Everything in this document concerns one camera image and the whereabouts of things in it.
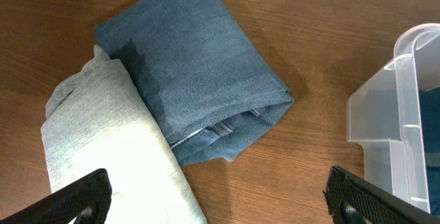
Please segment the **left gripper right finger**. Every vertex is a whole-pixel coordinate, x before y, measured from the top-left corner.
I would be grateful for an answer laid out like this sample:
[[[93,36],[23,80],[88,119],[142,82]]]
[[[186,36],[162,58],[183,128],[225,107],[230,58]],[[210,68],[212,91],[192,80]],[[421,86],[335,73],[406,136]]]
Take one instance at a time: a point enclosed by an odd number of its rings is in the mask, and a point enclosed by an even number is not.
[[[323,192],[338,224],[439,224],[439,219],[339,166],[331,167]]]

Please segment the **navy blue taped cloth bundle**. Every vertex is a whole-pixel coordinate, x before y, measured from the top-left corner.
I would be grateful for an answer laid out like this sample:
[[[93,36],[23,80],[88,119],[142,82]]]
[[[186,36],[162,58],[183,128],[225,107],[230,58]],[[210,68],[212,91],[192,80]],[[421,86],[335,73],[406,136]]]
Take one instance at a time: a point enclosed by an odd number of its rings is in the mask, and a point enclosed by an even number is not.
[[[419,92],[430,212],[439,218],[439,88]]]

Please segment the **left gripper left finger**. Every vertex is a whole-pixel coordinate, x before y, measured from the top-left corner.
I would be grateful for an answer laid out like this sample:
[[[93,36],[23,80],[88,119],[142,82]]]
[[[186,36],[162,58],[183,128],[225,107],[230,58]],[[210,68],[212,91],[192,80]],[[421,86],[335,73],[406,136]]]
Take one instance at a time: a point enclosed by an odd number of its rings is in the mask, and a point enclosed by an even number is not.
[[[104,168],[1,220],[1,224],[103,224],[112,188]]]

